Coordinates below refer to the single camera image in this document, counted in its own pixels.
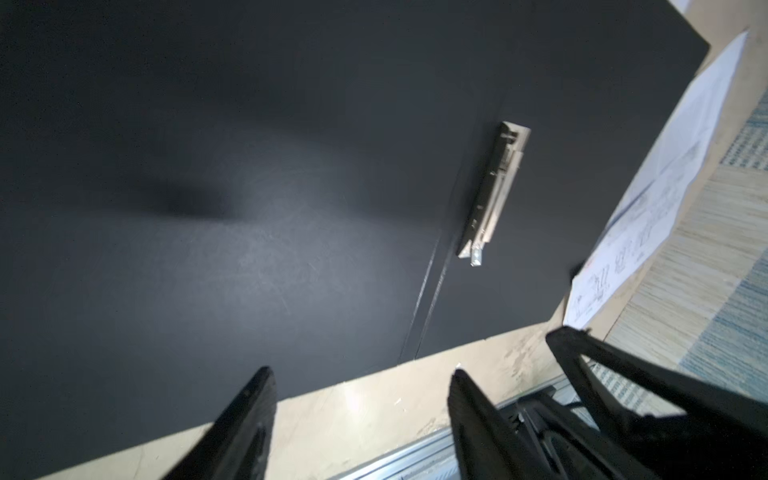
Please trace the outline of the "white diagram paper sheet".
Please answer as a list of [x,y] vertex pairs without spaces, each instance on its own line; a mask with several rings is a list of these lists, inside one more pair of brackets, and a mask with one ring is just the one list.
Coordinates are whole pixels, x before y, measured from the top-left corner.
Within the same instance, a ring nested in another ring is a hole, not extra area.
[[582,329],[670,235],[712,141],[748,38],[736,36],[690,83],[572,281],[563,324]]

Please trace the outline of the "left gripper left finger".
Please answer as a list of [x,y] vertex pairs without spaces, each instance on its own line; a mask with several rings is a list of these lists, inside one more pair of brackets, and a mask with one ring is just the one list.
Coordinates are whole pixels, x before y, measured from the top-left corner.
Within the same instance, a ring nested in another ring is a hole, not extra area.
[[263,479],[276,411],[276,379],[272,369],[264,366],[165,477]]

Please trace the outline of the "metal folder clip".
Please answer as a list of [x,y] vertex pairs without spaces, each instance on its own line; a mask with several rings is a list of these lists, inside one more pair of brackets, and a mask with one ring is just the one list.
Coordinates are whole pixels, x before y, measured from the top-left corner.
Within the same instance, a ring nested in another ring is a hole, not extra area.
[[530,134],[528,127],[511,122],[500,124],[458,251],[458,257],[468,259],[472,267],[482,265],[484,247],[492,240]]

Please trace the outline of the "red folder black inside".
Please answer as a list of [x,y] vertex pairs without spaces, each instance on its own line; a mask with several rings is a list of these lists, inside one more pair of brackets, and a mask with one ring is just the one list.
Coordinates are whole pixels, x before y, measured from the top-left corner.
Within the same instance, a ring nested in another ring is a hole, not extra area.
[[708,50],[666,1],[3,2],[2,477],[547,321]]

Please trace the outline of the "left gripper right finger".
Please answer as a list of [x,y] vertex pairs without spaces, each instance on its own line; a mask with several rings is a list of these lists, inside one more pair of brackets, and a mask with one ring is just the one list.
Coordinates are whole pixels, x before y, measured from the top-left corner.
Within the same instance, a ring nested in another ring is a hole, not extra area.
[[540,477],[539,465],[529,449],[462,369],[451,376],[447,406],[461,478]]

